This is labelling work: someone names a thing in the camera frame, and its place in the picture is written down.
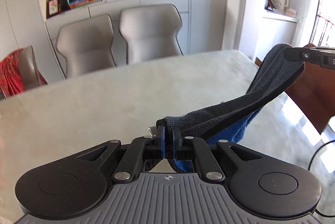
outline crosshair symbol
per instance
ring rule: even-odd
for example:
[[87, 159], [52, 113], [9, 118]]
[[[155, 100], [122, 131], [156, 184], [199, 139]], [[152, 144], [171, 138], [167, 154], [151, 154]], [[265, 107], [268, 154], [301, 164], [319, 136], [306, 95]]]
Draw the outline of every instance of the crosshair symbol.
[[172, 177], [171, 175], [168, 175], [166, 177], [164, 177], [164, 179], [170, 181], [170, 180], [173, 180], [175, 177]]

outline tabletop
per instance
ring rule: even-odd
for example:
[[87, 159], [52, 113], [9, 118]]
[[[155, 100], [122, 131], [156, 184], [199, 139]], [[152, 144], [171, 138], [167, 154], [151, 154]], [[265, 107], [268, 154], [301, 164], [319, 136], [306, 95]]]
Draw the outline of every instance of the tabletop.
[[[26, 171], [107, 140], [130, 143], [165, 116], [242, 96], [257, 70], [238, 51], [207, 52], [107, 69], [0, 101], [1, 219], [22, 216], [14, 187]], [[322, 138], [283, 93], [240, 144], [307, 168]]]

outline picture frame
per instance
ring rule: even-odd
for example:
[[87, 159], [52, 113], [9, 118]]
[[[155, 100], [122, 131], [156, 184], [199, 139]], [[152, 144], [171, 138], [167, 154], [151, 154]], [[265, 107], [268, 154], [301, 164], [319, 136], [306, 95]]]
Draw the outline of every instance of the picture frame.
[[46, 18], [53, 17], [62, 12], [61, 0], [47, 0], [46, 1]]

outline red patterned fabric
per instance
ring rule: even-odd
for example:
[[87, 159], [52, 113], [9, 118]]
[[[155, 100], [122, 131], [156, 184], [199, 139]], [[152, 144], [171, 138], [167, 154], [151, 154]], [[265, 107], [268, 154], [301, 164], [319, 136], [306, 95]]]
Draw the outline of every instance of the red patterned fabric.
[[[5, 97], [14, 96], [24, 92], [23, 80], [19, 70], [19, 55], [22, 49], [9, 54], [0, 62], [0, 87]], [[40, 74], [42, 84], [47, 84]]]

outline wire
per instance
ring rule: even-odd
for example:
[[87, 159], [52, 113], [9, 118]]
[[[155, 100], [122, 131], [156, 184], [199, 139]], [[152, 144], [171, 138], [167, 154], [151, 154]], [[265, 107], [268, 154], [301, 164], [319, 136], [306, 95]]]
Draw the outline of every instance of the wire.
[[[311, 166], [312, 166], [312, 163], [313, 163], [314, 158], [315, 158], [315, 156], [317, 155], [317, 153], [318, 153], [322, 148], [324, 148], [326, 145], [331, 144], [331, 143], [334, 143], [334, 142], [335, 142], [335, 140], [333, 140], [333, 141], [329, 141], [329, 142], [323, 144], [321, 147], [319, 147], [319, 148], [317, 149], [317, 151], [313, 154], [313, 156], [312, 156], [312, 158], [311, 158], [311, 161], [309, 162], [308, 169], [307, 169], [308, 171], [311, 171]], [[318, 215], [323, 216], [323, 217], [335, 217], [335, 215], [325, 215], [324, 213], [321, 213], [318, 209], [315, 209], [315, 212], [316, 212]]]

